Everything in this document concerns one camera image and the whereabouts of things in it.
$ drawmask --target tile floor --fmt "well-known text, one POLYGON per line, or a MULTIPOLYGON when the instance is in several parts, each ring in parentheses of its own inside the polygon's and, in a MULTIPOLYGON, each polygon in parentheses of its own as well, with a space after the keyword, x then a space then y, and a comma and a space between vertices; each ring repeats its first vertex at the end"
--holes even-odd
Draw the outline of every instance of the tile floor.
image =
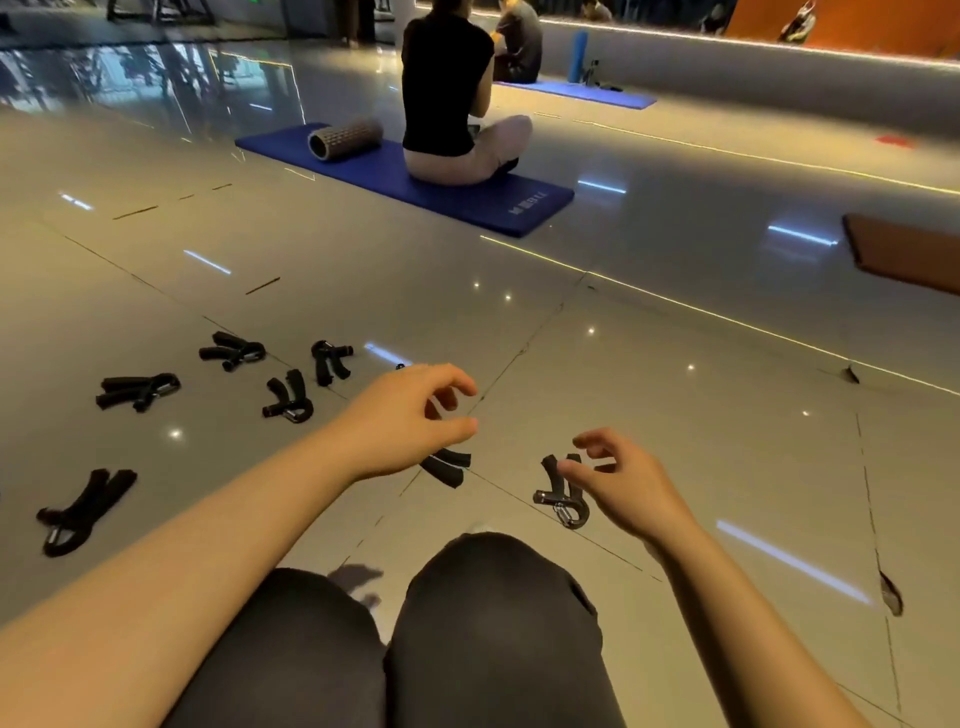
POLYGON ((284 562, 382 571, 354 595, 384 638, 411 576, 483 523, 585 586, 630 725, 722 725, 656 562, 599 513, 574 533, 531 502, 544 455, 613 425, 662 458, 874 726, 956 723, 960 301, 858 273, 839 216, 960 232, 960 148, 891 150, 876 130, 690 100, 626 113, 498 88, 492 118, 535 118, 518 172, 577 189, 517 242, 232 147, 367 113, 399 138, 393 49, 0 62, 17 79, 0 97, 0 621, 322 426, 395 361, 451 360, 482 389, 464 486, 419 470, 360 484, 284 562), (229 375, 200 361, 217 328, 272 356, 229 375), (263 420, 266 380, 310 372, 320 338, 357 348, 354 375, 310 386, 306 425, 263 420), (848 359, 859 386, 841 377, 848 359), (104 376, 159 371, 184 386, 147 414, 91 401, 104 376), (33 513, 98 467, 140 479, 88 544, 45 559, 33 513))

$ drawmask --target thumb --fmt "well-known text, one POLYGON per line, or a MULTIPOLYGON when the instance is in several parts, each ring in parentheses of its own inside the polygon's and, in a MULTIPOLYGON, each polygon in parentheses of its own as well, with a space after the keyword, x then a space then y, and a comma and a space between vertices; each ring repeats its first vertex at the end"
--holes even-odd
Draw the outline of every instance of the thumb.
POLYGON ((434 451, 469 440, 477 433, 475 417, 457 417, 430 423, 437 446, 434 451))
POLYGON ((592 496, 595 496, 600 488, 598 480, 601 473, 598 473, 589 465, 578 463, 575 460, 561 460, 557 463, 557 472, 592 496))

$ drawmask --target black pants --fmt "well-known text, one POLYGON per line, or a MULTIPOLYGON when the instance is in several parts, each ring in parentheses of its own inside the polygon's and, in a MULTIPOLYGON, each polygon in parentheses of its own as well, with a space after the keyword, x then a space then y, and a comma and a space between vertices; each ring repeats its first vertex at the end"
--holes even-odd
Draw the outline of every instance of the black pants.
POLYGON ((493 58, 493 80, 507 84, 535 84, 540 75, 540 65, 536 68, 524 68, 511 63, 506 56, 493 58))
POLYGON ((465 535, 414 578, 384 649, 318 574, 273 571, 164 728, 624 728, 596 611, 565 570, 465 535))

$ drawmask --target white pants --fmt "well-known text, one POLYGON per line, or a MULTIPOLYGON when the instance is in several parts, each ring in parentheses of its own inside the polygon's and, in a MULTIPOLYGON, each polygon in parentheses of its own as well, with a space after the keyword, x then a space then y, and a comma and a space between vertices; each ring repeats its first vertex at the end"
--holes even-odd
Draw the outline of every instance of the white pants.
POLYGON ((488 180, 493 173, 527 148, 533 122, 529 116, 509 116, 481 131, 473 149, 460 157, 440 157, 403 150, 407 171, 424 182, 460 186, 488 180))

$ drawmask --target orange wall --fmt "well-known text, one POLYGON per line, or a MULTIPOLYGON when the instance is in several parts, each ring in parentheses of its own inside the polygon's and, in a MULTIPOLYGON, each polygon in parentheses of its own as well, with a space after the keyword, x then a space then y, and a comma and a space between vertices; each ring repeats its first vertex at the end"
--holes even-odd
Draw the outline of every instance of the orange wall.
MULTIPOLYGON (((776 40, 803 0, 739 0, 727 37, 776 40)), ((958 0, 819 0, 807 45, 936 57, 955 45, 958 0)))

